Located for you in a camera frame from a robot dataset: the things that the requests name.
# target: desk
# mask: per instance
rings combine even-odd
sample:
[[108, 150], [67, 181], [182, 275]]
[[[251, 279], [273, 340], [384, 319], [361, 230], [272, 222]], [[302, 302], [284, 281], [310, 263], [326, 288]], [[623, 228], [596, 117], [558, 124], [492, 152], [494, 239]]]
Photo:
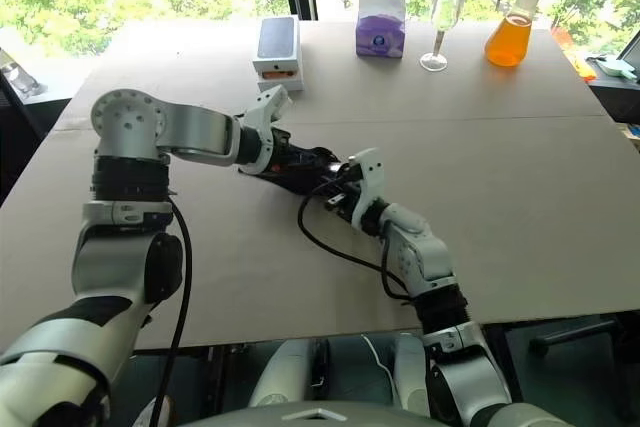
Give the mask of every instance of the desk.
[[[419, 212], [448, 244], [482, 323], [640, 307], [640, 157], [617, 132], [547, 32], [516, 70], [483, 59], [493, 25], [445, 37], [449, 67], [429, 73], [432, 44], [409, 24], [402, 60], [360, 59], [354, 26], [301, 23], [307, 90], [281, 122], [293, 141], [339, 157], [370, 146], [385, 161], [386, 198]], [[242, 112], [258, 93], [252, 23], [132, 25], [71, 101], [0, 210], [0, 348], [71, 301], [71, 259], [98, 141], [93, 102], [135, 88], [171, 102]], [[296, 228], [300, 198], [233, 168], [173, 159], [194, 248], [184, 346], [392, 330], [417, 325], [375, 273], [334, 258]], [[324, 213], [309, 227], [371, 261], [372, 239]], [[137, 347], [168, 346], [179, 295]]]

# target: champagne glass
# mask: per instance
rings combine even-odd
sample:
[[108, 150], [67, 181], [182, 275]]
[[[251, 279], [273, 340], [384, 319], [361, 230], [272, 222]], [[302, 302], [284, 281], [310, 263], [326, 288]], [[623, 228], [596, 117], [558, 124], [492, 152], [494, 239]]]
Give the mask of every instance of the champagne glass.
[[442, 39], [447, 30], [451, 30], [458, 22], [464, 0], [433, 0], [431, 23], [436, 28], [436, 42], [433, 52], [420, 58], [420, 65], [431, 72], [440, 72], [447, 67], [447, 59], [440, 53]]

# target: purple tissue box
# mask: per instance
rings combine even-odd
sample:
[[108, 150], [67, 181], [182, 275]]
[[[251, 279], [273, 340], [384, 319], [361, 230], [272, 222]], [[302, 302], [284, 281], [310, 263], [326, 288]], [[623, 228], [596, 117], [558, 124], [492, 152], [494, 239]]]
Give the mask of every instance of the purple tissue box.
[[402, 57], [404, 18], [404, 0], [360, 0], [356, 54]]

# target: orange bottle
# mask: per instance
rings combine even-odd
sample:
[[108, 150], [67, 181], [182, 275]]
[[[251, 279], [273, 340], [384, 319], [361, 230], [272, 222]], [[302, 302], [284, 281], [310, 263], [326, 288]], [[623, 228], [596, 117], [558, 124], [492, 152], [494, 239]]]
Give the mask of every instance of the orange bottle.
[[487, 59], [501, 67], [513, 67], [527, 55], [531, 22], [539, 0], [516, 0], [484, 47]]

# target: electrical wire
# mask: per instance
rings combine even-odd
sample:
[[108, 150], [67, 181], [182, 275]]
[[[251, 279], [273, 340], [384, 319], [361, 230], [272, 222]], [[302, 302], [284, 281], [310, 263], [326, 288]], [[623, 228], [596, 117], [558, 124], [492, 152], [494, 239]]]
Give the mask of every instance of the electrical wire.
[[169, 379], [171, 378], [171, 371], [173, 370], [173, 364], [175, 363], [178, 355], [178, 347], [180, 346], [180, 338], [182, 337], [182, 331], [187, 319], [187, 311], [189, 310], [189, 299], [191, 298], [191, 281], [193, 278], [193, 252], [191, 250], [191, 236], [189, 235], [189, 229], [187, 223], [182, 216], [182, 212], [170, 198], [168, 202], [171, 204], [173, 213], [176, 216], [178, 225], [180, 226], [180, 232], [182, 233], [182, 240], [184, 241], [184, 286], [182, 290], [182, 302], [180, 303], [180, 312], [178, 313], [178, 321], [176, 322], [176, 328], [173, 332], [173, 339], [171, 339], [171, 347], [167, 352], [167, 359], [164, 364], [164, 371], [162, 372], [162, 380], [158, 387], [158, 393], [156, 400], [153, 404], [153, 412], [151, 413], [151, 421], [149, 427], [158, 427], [158, 421], [160, 420], [160, 412], [162, 410], [162, 403], [164, 397], [167, 394], [167, 388], [169, 387]]
[[393, 405], [400, 405], [400, 396], [398, 395], [398, 389], [396, 388], [396, 383], [393, 380], [393, 376], [391, 375], [391, 372], [389, 371], [386, 365], [380, 362], [380, 357], [378, 356], [378, 352], [376, 351], [376, 348], [373, 346], [373, 343], [371, 342], [369, 337], [367, 337], [364, 334], [360, 334], [360, 337], [364, 339], [364, 341], [369, 346], [369, 349], [371, 349], [371, 353], [373, 354], [373, 358], [376, 360], [376, 364], [378, 365], [378, 367], [384, 370], [385, 373], [387, 374], [387, 378], [389, 379], [389, 386], [391, 387], [391, 396], [393, 397]]
[[397, 300], [405, 300], [407, 302], [411, 302], [411, 297], [404, 294], [396, 294], [391, 290], [389, 286], [389, 277], [391, 273], [389, 272], [388, 259], [389, 259], [389, 247], [391, 245], [391, 240], [387, 235], [389, 226], [391, 225], [390, 221], [386, 221], [384, 226], [382, 227], [382, 232], [384, 235], [384, 245], [382, 246], [382, 261], [380, 262], [380, 277], [382, 278], [382, 288], [384, 289], [385, 294], [387, 294], [392, 299]]
[[[345, 259], [345, 260], [348, 260], [350, 262], [359, 264], [359, 265], [361, 265], [363, 267], [366, 267], [366, 268], [371, 269], [371, 270], [375, 270], [376, 272], [378, 272], [380, 274], [383, 274], [383, 269], [381, 267], [377, 266], [376, 264], [373, 264], [371, 262], [367, 262], [366, 260], [360, 259], [358, 257], [354, 257], [353, 255], [349, 255], [349, 254], [346, 254], [344, 252], [340, 252], [339, 250], [334, 249], [330, 245], [325, 244], [320, 239], [318, 239], [315, 235], [313, 235], [309, 231], [309, 229], [307, 229], [307, 227], [304, 225], [304, 211], [306, 210], [307, 205], [309, 205], [309, 202], [311, 201], [313, 196], [317, 195], [318, 193], [320, 193], [322, 190], [326, 189], [327, 187], [331, 187], [333, 185], [339, 184], [342, 181], [343, 181], [343, 179], [341, 177], [338, 177], [336, 179], [333, 179], [333, 180], [330, 180], [328, 182], [325, 182], [324, 184], [320, 184], [319, 186], [315, 187], [311, 192], [309, 192], [309, 194], [307, 194], [304, 199], [302, 199], [302, 202], [300, 203], [300, 207], [298, 207], [298, 228], [302, 231], [302, 233], [311, 242], [316, 244], [321, 249], [326, 250], [330, 254], [333, 254], [336, 257], [340, 257], [342, 259]], [[387, 279], [387, 277], [388, 277], [389, 279], [393, 280], [396, 284], [398, 284], [402, 288], [402, 290], [404, 290], [405, 292], [407, 291], [407, 288], [404, 285], [404, 282], [402, 282], [402, 280], [397, 275], [395, 275], [392, 272], [387, 272], [386, 274], [383, 274], [383, 275], [384, 275], [385, 279]]]

